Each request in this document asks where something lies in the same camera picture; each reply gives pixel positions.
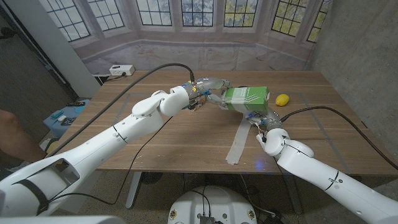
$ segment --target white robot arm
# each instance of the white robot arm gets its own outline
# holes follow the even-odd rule
[[[314,159],[308,146],[290,139],[273,111],[268,111],[263,121],[268,133],[256,139],[278,165],[319,187],[367,223],[398,223],[398,202]]]
[[[170,89],[157,91],[134,105],[132,114],[67,152],[35,162],[0,182],[0,217],[50,215],[104,161],[125,145],[159,130],[161,113],[175,116],[183,108],[196,108],[199,98],[212,89],[231,88],[227,80],[202,78]]]

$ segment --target yellow lemon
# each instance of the yellow lemon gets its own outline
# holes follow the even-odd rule
[[[276,98],[276,105],[285,106],[289,102],[289,96],[286,94],[281,94]]]

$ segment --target electrical outlet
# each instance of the electrical outlet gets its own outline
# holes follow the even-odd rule
[[[111,75],[121,76],[123,72],[126,72],[126,75],[132,75],[135,69],[132,65],[113,65],[109,71],[111,72]]]

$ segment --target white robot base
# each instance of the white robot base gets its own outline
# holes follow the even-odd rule
[[[202,198],[203,188],[197,187],[177,199],[170,209],[167,223],[257,223],[253,207],[240,194],[225,187],[206,186],[204,195],[208,203],[206,198]]]

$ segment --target window pane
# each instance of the window pane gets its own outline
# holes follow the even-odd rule
[[[224,26],[227,26],[227,27],[234,26],[234,14],[225,14]]]
[[[280,31],[288,34],[289,33],[289,29],[290,29],[290,25],[292,25],[292,21],[284,19],[283,23],[282,23],[282,27],[280,28]]]
[[[170,12],[168,0],[158,0],[161,12]]]
[[[204,26],[213,25],[213,13],[203,13],[203,25]]]
[[[299,31],[300,23],[293,22],[292,27],[290,28],[289,35],[296,36],[297,32]]]
[[[184,26],[193,26],[192,23],[192,13],[183,12],[182,13],[182,22]]]
[[[97,17],[102,31],[124,26],[115,0],[90,0],[91,10]]]
[[[192,0],[182,0],[181,4],[183,12],[192,12]]]
[[[312,26],[311,33],[308,35],[308,39],[307,39],[308,41],[311,41],[314,43],[317,42],[318,35],[319,35],[319,32],[321,31],[323,22],[325,21],[326,13],[328,11],[329,5],[330,5],[330,0],[323,0],[322,6],[318,12],[317,19],[315,19],[315,22]]]
[[[122,21],[122,18],[120,18],[119,14],[113,14],[112,18],[113,18],[114,23],[116,24],[116,27],[123,26],[123,21]]]
[[[172,20],[170,18],[169,12],[161,12],[160,16],[162,18],[162,25],[171,25],[172,24]]]
[[[108,6],[108,9],[112,14],[119,12],[118,7],[116,6],[116,2],[114,0],[106,0],[106,5]]]
[[[225,12],[235,12],[236,0],[226,0]]]
[[[272,26],[273,30],[280,31],[280,27],[282,27],[283,19],[279,17],[275,17],[274,25]]]
[[[162,25],[159,12],[150,12],[150,17],[152,18],[153,25]]]
[[[193,25],[201,26],[201,15],[202,13],[194,13],[193,14]]]
[[[272,30],[295,37],[304,18],[308,0],[279,1]]]
[[[142,24],[152,25],[152,19],[150,18],[149,12],[140,12]]]
[[[136,0],[136,1],[138,4],[142,20],[142,25],[157,25],[157,26],[172,25],[169,0]]]
[[[149,11],[147,0],[137,0],[138,10]]]
[[[68,26],[72,24],[72,21],[69,19],[68,14],[64,9],[56,11],[55,14],[60,19],[63,26]]]
[[[246,9],[246,3],[247,3],[247,0],[236,0],[235,12],[244,13],[245,9]]]
[[[204,0],[203,1],[203,12],[213,12],[213,4],[214,4],[213,0]]]
[[[86,26],[83,22],[79,22],[78,24],[75,24],[75,28],[80,34],[80,37],[86,37],[89,35]]]
[[[256,8],[257,8],[257,0],[248,0],[248,4],[246,6],[246,13],[248,12],[255,13]]]
[[[97,18],[98,24],[101,27],[102,30],[108,30],[108,25],[106,24],[104,17],[98,17]]]
[[[63,7],[75,6],[72,0],[61,0],[61,3]]]
[[[80,17],[79,12],[77,11],[76,7],[70,7],[67,9],[67,13],[69,15],[69,18],[72,20],[74,24],[81,22],[82,19]]]
[[[193,2],[193,11],[202,12],[202,0],[192,0],[192,2]]]
[[[39,1],[67,41],[90,35],[72,0]]]
[[[100,11],[102,13],[102,16],[106,16],[106,15],[111,14],[111,12],[109,11],[105,1],[97,1],[96,3],[98,4],[98,7],[99,7],[99,9],[100,9]]]
[[[319,35],[319,32],[320,32],[321,30],[320,29],[318,29],[318,28],[312,28],[312,30],[311,30],[311,33],[310,33],[310,36],[308,36],[308,40],[309,41],[312,41],[312,42],[317,42],[317,40],[318,40],[318,35]]]
[[[244,14],[235,14],[234,26],[243,26]]]
[[[246,14],[244,16],[243,26],[253,26],[254,14]]]
[[[73,25],[65,27],[65,30],[68,32],[68,35],[71,40],[77,40],[80,38],[78,32],[76,31]]]
[[[152,12],[159,12],[159,5],[157,0],[148,0],[149,10]]]
[[[257,0],[226,0],[224,26],[252,27],[256,7]]]
[[[97,3],[90,3],[91,10],[93,10],[95,17],[102,16],[101,11],[97,5]]]

